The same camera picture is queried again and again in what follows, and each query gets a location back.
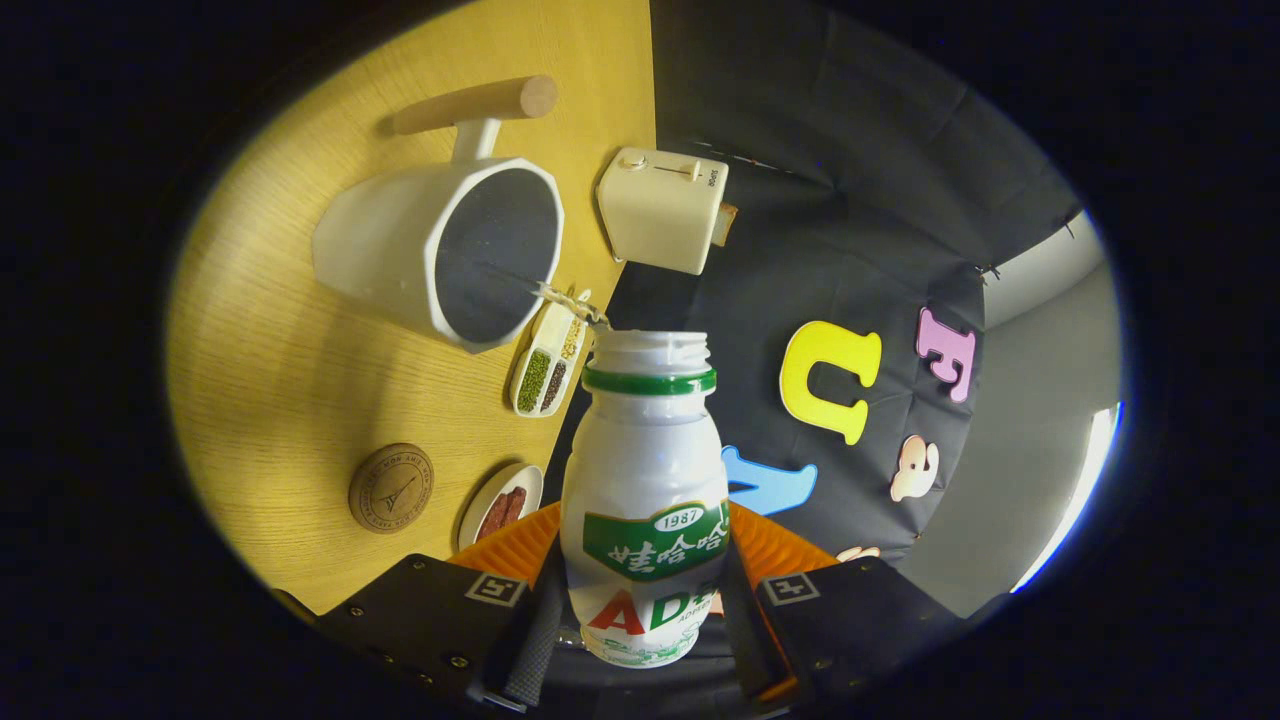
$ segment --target cork coaster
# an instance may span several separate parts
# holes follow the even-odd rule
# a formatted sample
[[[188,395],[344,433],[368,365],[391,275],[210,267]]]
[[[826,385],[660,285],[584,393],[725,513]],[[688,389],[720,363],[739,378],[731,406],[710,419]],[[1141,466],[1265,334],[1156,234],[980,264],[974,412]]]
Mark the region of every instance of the cork coaster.
[[[394,533],[417,519],[431,498],[435,473],[426,454],[399,442],[374,452],[351,479],[347,501],[365,529]]]

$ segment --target eiffel tower logo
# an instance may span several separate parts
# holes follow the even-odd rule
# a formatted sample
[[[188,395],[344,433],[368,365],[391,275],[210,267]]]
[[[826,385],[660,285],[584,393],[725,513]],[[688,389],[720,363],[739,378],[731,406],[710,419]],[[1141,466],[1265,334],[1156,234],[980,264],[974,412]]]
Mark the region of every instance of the eiffel tower logo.
[[[404,488],[407,488],[408,486],[413,484],[413,480],[416,480],[416,479],[417,479],[416,477],[415,478],[410,478],[408,482],[404,483],[403,486],[401,486],[401,488],[398,491],[388,495],[387,497],[379,497],[378,502],[385,502],[387,503],[387,512],[390,512],[392,509],[396,507],[396,501],[399,500],[401,493],[404,492]]]

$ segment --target wooden handle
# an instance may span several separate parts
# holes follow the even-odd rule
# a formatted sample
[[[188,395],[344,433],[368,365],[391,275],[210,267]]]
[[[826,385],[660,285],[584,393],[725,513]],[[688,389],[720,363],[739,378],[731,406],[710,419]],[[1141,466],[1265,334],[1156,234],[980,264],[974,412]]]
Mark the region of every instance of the wooden handle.
[[[481,118],[540,118],[552,111],[558,97],[550,76],[502,79],[415,102],[396,113],[392,127],[398,135],[411,135]]]

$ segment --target green bottle ring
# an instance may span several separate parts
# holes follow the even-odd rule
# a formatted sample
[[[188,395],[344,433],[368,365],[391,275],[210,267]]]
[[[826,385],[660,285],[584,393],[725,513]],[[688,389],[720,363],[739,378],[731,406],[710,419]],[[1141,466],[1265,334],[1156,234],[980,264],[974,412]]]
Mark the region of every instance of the green bottle ring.
[[[716,369],[699,375],[625,375],[582,368],[582,387],[623,395],[671,396],[716,389]]]

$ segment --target red letter a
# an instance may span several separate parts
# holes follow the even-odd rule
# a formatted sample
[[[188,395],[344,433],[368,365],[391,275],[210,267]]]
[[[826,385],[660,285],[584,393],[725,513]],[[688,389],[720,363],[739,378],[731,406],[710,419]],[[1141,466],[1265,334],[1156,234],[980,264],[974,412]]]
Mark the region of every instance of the red letter a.
[[[622,614],[622,621],[618,623],[618,612]],[[591,628],[599,628],[602,630],[608,630],[609,628],[622,628],[628,635],[643,635],[644,625],[640,624],[640,619],[636,618],[635,605],[631,603],[631,594],[627,591],[618,591],[618,594],[613,596],[613,600],[604,606],[604,610],[595,616],[595,620],[588,623]]]

